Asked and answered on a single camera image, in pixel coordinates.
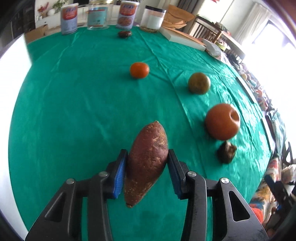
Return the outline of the sweet potato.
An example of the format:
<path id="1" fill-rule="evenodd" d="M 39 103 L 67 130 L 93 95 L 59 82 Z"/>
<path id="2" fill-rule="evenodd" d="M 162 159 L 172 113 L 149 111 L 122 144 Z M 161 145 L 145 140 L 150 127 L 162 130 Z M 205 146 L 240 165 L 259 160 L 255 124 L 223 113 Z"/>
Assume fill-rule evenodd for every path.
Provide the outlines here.
<path id="1" fill-rule="evenodd" d="M 167 135 L 158 121 L 138 133 L 126 163 L 124 195 L 128 208 L 137 205 L 161 176 L 168 151 Z"/>

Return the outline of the floral cushion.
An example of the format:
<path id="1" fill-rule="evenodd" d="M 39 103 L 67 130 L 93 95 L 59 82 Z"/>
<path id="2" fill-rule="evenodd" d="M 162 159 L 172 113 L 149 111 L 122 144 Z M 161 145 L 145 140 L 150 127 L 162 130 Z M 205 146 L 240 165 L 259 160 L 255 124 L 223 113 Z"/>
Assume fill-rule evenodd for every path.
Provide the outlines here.
<path id="1" fill-rule="evenodd" d="M 269 161 L 263 178 L 249 202 L 251 209 L 263 226 L 270 219 L 273 209 L 279 206 L 265 181 L 266 176 L 269 176 L 274 182 L 281 181 L 284 187 L 287 187 L 287 193 L 290 194 L 292 186 L 295 185 L 295 164 L 282 168 L 282 163 L 278 156 Z"/>

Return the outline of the dark wrinkled fruit near apple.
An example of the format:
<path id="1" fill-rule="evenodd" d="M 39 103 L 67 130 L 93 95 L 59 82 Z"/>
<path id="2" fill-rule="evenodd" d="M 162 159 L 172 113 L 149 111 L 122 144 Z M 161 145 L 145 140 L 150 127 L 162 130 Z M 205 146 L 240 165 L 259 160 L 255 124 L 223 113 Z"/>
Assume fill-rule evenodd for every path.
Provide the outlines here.
<path id="1" fill-rule="evenodd" d="M 230 164 L 236 154 L 237 147 L 229 141 L 225 141 L 217 150 L 219 161 L 223 164 Z"/>

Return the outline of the tray of toys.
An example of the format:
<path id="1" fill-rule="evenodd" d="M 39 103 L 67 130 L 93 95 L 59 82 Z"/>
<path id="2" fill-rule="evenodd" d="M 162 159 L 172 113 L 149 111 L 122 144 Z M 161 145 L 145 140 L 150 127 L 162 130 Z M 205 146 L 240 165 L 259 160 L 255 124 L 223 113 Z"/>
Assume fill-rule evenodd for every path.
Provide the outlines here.
<path id="1" fill-rule="evenodd" d="M 230 64 L 236 69 L 236 71 L 245 81 L 246 85 L 250 88 L 260 108 L 265 112 L 275 110 L 266 91 L 259 83 L 257 78 L 248 70 L 247 66 L 242 62 L 240 57 L 233 54 L 226 54 L 226 56 Z"/>

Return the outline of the green-brown round fruit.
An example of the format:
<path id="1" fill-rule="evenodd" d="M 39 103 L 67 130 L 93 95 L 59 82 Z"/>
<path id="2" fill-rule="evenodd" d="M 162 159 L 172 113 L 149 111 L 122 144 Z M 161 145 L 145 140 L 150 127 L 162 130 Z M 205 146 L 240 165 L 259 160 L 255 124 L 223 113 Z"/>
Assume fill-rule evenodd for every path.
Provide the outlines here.
<path id="1" fill-rule="evenodd" d="M 206 94 L 211 86 L 210 78 L 201 72 L 196 72 L 191 75 L 188 81 L 189 90 L 192 93 L 203 95 Z"/>

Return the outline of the far small orange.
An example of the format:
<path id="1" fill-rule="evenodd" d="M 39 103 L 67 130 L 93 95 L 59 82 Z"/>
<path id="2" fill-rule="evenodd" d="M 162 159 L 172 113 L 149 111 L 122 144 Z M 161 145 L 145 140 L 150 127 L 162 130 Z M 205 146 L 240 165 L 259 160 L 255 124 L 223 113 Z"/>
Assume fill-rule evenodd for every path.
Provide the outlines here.
<path id="1" fill-rule="evenodd" d="M 146 78 L 149 74 L 149 66 L 143 62 L 136 62 L 130 66 L 130 75 L 133 78 L 142 79 Z"/>

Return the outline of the white plastic snack bag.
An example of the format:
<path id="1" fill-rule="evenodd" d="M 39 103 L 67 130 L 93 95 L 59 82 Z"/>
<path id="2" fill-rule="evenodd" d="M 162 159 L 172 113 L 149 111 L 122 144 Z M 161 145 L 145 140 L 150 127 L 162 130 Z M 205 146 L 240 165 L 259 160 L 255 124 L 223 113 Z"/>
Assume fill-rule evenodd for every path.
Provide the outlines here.
<path id="1" fill-rule="evenodd" d="M 213 44 L 212 42 L 206 40 L 206 39 L 201 39 L 201 42 L 205 45 L 205 51 L 212 56 L 213 58 L 225 62 L 226 61 L 226 55 L 224 52 L 216 45 Z"/>

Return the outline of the brown cardboard box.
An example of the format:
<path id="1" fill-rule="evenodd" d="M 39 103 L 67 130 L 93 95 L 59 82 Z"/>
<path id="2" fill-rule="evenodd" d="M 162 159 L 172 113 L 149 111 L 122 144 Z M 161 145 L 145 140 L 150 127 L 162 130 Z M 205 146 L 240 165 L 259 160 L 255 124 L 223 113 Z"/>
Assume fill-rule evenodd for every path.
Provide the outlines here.
<path id="1" fill-rule="evenodd" d="M 27 44 L 44 37 L 45 32 L 48 30 L 48 25 L 42 25 L 34 30 L 25 33 L 25 41 Z"/>

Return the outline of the white flat box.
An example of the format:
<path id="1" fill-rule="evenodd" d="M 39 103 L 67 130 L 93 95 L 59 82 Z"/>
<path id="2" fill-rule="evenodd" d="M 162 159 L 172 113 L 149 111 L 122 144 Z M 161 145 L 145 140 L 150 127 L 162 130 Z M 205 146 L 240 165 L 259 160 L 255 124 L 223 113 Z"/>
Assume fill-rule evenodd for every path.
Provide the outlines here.
<path id="1" fill-rule="evenodd" d="M 184 46 L 188 46 L 200 51 L 205 51 L 206 47 L 202 43 L 198 43 L 194 40 L 191 40 L 176 31 L 169 30 L 166 28 L 161 27 L 159 32 L 170 42 L 178 43 Z"/>

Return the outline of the small dark fruit by cans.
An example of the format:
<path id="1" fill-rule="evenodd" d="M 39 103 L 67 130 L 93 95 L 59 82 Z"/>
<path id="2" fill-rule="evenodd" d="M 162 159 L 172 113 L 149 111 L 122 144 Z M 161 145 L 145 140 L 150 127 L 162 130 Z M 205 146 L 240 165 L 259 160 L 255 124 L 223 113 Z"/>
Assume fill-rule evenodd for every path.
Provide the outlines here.
<path id="1" fill-rule="evenodd" d="M 132 31 L 120 31 L 118 32 L 118 36 L 123 39 L 129 38 L 132 36 Z"/>

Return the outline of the red flower vase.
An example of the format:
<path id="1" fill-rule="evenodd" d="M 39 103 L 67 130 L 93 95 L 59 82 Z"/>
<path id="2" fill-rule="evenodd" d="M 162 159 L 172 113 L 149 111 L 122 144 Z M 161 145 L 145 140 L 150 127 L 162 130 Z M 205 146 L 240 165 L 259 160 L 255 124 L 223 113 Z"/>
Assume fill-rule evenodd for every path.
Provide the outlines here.
<path id="1" fill-rule="evenodd" d="M 40 7 L 37 9 L 39 15 L 42 16 L 43 18 L 46 17 L 48 6 L 49 6 L 49 2 L 46 2 L 44 6 L 40 5 Z"/>

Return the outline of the orange lounge chair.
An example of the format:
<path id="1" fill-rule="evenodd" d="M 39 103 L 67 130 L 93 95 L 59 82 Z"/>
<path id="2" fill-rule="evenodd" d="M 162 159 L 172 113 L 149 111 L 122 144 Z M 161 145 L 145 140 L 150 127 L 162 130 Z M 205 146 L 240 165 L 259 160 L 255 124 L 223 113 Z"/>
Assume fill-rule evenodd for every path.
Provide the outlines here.
<path id="1" fill-rule="evenodd" d="M 169 5 L 165 13 L 162 27 L 171 29 L 181 29 L 193 20 L 195 16 L 183 9 L 177 8 L 174 5 Z"/>

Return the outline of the black-lidded clear canister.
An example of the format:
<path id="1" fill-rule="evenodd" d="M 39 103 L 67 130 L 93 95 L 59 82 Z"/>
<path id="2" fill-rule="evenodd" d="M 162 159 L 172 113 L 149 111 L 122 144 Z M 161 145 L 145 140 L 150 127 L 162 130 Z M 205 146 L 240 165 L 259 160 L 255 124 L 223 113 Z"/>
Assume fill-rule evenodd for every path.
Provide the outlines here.
<path id="1" fill-rule="evenodd" d="M 166 14 L 165 9 L 145 6 L 139 28 L 148 33 L 158 32 Z"/>

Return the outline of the right red-labelled tin can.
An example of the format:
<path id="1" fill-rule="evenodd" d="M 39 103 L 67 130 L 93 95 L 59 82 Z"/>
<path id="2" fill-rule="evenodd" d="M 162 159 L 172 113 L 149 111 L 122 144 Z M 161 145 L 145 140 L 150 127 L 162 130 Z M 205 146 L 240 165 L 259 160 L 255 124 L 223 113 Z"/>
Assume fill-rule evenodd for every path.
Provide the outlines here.
<path id="1" fill-rule="evenodd" d="M 122 30 L 130 30 L 133 27 L 138 1 L 122 1 L 119 8 L 116 27 Z"/>

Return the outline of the wooden crib rail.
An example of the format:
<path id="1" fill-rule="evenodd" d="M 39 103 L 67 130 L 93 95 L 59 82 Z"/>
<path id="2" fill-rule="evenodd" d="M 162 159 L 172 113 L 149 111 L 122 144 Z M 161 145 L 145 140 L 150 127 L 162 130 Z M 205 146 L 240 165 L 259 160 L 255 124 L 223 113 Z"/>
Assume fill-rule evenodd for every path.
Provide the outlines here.
<path id="1" fill-rule="evenodd" d="M 191 24 L 189 34 L 197 39 L 206 39 L 214 44 L 219 40 L 224 41 L 230 49 L 226 50 L 227 54 L 238 56 L 241 60 L 245 58 L 243 47 L 227 32 L 206 18 L 197 15 Z"/>

